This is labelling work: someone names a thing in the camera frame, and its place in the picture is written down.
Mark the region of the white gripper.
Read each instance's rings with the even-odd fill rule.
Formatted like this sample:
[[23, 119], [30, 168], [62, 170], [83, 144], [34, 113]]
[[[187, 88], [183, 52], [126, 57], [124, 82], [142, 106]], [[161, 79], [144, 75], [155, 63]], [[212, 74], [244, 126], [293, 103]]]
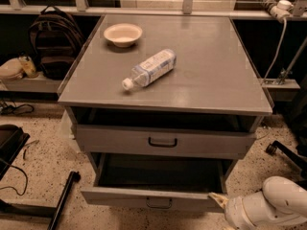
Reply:
[[264, 222], [266, 203], [262, 192], [237, 196], [230, 200], [216, 193], [209, 193], [208, 196], [221, 208], [225, 207], [225, 219], [235, 230], [254, 230]]

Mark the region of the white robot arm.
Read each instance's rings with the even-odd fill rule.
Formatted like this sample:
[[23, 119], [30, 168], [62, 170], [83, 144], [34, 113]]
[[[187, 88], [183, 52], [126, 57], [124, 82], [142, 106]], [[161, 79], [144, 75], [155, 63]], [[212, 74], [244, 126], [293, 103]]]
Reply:
[[259, 225], [296, 225], [307, 221], [307, 191], [293, 181], [271, 176], [254, 194], [227, 198], [209, 196], [224, 210], [232, 230], [256, 230]]

